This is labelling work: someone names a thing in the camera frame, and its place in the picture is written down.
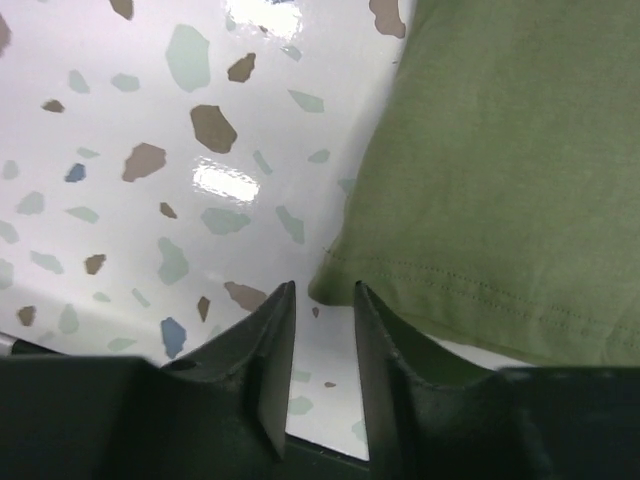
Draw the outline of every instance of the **black plastic part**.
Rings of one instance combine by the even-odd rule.
[[[56,352],[24,340],[16,340],[11,347],[11,355],[54,355]]]
[[[285,434],[293,283],[159,369],[0,360],[0,479],[640,478],[640,369],[491,372],[355,292],[370,462]]]
[[[453,358],[363,284],[355,315],[372,480],[640,478],[639,368],[492,373]]]

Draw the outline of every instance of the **green cloth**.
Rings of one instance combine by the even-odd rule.
[[[640,2],[418,0],[310,285],[537,364],[640,364]]]

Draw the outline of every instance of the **green fabric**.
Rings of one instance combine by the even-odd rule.
[[[310,295],[423,332],[640,364],[640,2],[418,0]]]

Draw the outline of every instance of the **seam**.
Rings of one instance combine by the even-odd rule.
[[[598,340],[598,338],[595,338],[593,335],[590,334],[589,331],[586,331],[584,328],[581,328],[580,330],[577,330],[577,329],[571,328],[569,325],[567,325],[567,324],[565,324],[563,322],[553,321],[550,318],[545,317],[545,316],[541,316],[541,317],[535,318],[535,317],[532,317],[532,316],[527,315],[525,313],[519,312],[518,310],[514,310],[512,308],[505,307],[503,305],[500,305],[500,304],[497,304],[497,303],[493,303],[493,302],[491,302],[489,300],[485,300],[483,298],[477,297],[476,295],[472,295],[470,293],[460,292],[458,290],[454,290],[454,289],[452,289],[450,287],[447,287],[446,285],[441,285],[441,284],[434,283],[434,282],[431,282],[431,281],[428,281],[428,280],[424,280],[424,279],[420,279],[420,278],[400,277],[400,276],[389,275],[389,274],[381,273],[381,272],[369,272],[369,273],[371,273],[373,275],[376,275],[376,276],[379,276],[379,277],[392,278],[392,279],[395,279],[395,280],[408,280],[410,282],[425,283],[427,285],[430,285],[430,286],[433,286],[433,287],[436,287],[436,288],[440,288],[442,290],[446,290],[446,291],[448,291],[450,293],[453,293],[453,294],[456,294],[456,295],[459,295],[459,296],[462,296],[462,297],[470,298],[470,299],[472,299],[472,300],[474,300],[476,302],[484,303],[484,304],[486,304],[486,305],[488,305],[488,306],[490,306],[490,307],[492,307],[492,308],[494,308],[496,310],[503,310],[505,312],[511,313],[511,314],[516,315],[518,317],[521,317],[521,318],[523,318],[525,320],[532,320],[532,321],[538,321],[540,323],[546,323],[548,325],[557,327],[557,328],[565,330],[567,332],[578,334],[578,335],[580,335],[582,337],[591,338],[593,340]],[[415,313],[409,313],[409,315],[418,316],[418,317],[420,316],[420,315],[416,315]],[[623,340],[608,339],[607,342],[613,343],[613,344],[617,344],[617,345],[623,345],[623,346],[626,346],[626,347],[630,347],[630,348],[633,348],[634,350],[640,350],[640,345],[637,345],[637,344],[631,343],[631,342],[625,342]]]
[[[380,258],[380,257],[364,257],[364,258],[351,258],[351,259],[349,259],[349,258],[340,257],[340,256],[336,255],[335,253],[333,253],[331,251],[328,251],[327,255],[329,255],[332,259],[334,259],[334,260],[336,260],[338,262],[341,262],[341,263],[375,261],[375,262],[380,262],[380,263],[388,263],[390,265],[414,267],[414,268],[417,268],[417,269],[420,269],[420,270],[426,270],[426,271],[430,271],[430,272],[441,273],[441,274],[447,275],[448,277],[455,278],[455,279],[458,279],[458,280],[462,280],[462,281],[470,283],[472,285],[476,285],[476,286],[485,288],[485,289],[490,290],[490,291],[492,291],[494,293],[499,293],[500,295],[504,295],[505,297],[509,297],[509,298],[511,298],[513,300],[517,300],[517,301],[519,301],[521,303],[526,303],[527,305],[531,305],[531,306],[540,306],[539,304],[537,304],[535,302],[532,302],[531,300],[527,300],[527,299],[522,298],[522,297],[520,297],[518,295],[515,295],[513,293],[509,293],[509,292],[506,292],[506,291],[501,290],[499,288],[493,287],[493,286],[491,286],[491,285],[489,285],[487,283],[480,282],[478,280],[473,280],[473,279],[471,279],[469,277],[466,277],[464,275],[460,275],[459,273],[450,272],[448,270],[444,270],[444,269],[437,268],[437,267],[431,267],[431,266],[428,266],[428,265],[421,265],[421,264],[412,263],[412,262],[389,260],[389,259]],[[553,311],[558,312],[558,313],[562,313],[562,314],[564,314],[564,315],[566,315],[568,317],[576,318],[578,320],[585,320],[585,321],[587,321],[589,323],[594,323],[596,325],[604,325],[604,326],[611,327],[611,324],[609,324],[607,322],[604,322],[602,320],[596,320],[595,318],[591,318],[591,317],[585,317],[585,316],[579,315],[577,313],[574,313],[574,312],[572,312],[570,310],[567,310],[565,308],[558,307],[556,305],[547,305],[546,308],[549,308],[550,310],[553,310]],[[640,333],[639,330],[636,330],[636,329],[631,328],[631,327],[625,327],[624,325],[616,326],[615,328],[620,329],[620,330],[627,330],[627,331],[629,331],[631,333],[634,333],[634,334],[639,334]]]

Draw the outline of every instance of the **white speckled surface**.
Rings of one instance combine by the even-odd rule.
[[[127,3],[0,0],[0,331],[164,363],[293,279],[288,431],[366,457],[351,312],[306,286],[412,1]]]

